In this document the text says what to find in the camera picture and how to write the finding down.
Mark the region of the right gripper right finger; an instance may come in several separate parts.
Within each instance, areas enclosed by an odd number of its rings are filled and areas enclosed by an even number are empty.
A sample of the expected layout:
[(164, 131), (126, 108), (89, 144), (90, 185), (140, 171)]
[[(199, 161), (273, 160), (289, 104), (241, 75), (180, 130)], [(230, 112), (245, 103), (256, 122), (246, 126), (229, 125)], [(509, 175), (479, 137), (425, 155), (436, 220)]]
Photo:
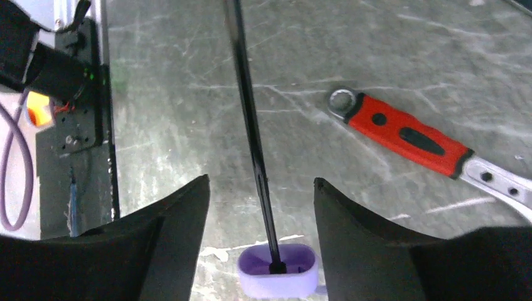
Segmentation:
[(330, 300), (530, 300), (531, 228), (483, 227), (449, 239), (400, 226), (314, 181)]

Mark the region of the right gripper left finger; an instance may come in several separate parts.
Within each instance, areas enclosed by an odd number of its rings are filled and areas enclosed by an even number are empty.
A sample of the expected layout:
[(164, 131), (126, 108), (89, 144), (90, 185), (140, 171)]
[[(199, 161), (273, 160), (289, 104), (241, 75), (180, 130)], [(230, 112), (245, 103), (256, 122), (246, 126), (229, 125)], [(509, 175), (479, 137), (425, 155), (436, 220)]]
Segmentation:
[(188, 300), (210, 204), (202, 175), (78, 237), (1, 238), (2, 300)]

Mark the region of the lilac umbrella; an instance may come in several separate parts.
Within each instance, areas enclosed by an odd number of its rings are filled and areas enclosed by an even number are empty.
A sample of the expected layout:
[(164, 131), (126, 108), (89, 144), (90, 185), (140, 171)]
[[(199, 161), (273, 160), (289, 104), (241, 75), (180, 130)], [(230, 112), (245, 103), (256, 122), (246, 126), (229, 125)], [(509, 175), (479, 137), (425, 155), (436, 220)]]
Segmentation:
[(242, 290), (247, 296), (259, 300), (325, 295), (326, 286), (319, 284), (316, 252), (310, 246), (300, 243), (280, 244), (277, 238), (247, 57), (241, 4), (239, 1), (224, 1), (223, 6), (267, 237), (266, 243), (248, 247), (238, 257), (237, 272)]

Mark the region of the red-handled adjustable wrench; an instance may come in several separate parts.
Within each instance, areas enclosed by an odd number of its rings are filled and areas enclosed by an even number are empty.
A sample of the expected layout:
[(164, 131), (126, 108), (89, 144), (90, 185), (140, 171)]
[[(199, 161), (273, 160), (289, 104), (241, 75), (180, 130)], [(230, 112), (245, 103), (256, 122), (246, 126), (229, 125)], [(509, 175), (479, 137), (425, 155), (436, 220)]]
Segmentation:
[(460, 179), (531, 221), (531, 180), (479, 157), (464, 144), (404, 111), (349, 87), (327, 96), (329, 111), (383, 147), (453, 180)]

